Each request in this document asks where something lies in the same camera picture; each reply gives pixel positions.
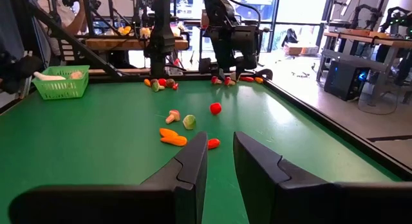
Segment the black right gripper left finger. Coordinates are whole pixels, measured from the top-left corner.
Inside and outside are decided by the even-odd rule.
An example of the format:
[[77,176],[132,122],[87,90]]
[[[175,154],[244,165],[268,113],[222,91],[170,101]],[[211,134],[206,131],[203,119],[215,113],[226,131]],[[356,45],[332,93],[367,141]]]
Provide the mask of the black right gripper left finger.
[[140,186],[141,223],[201,223],[207,181],[207,133],[199,132]]

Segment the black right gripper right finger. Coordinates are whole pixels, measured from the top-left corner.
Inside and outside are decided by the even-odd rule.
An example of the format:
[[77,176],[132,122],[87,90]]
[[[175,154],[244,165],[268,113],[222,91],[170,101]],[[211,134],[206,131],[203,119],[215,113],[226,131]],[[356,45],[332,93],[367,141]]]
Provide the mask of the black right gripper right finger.
[[233,138],[239,188],[250,223],[332,223],[331,183],[241,131]]

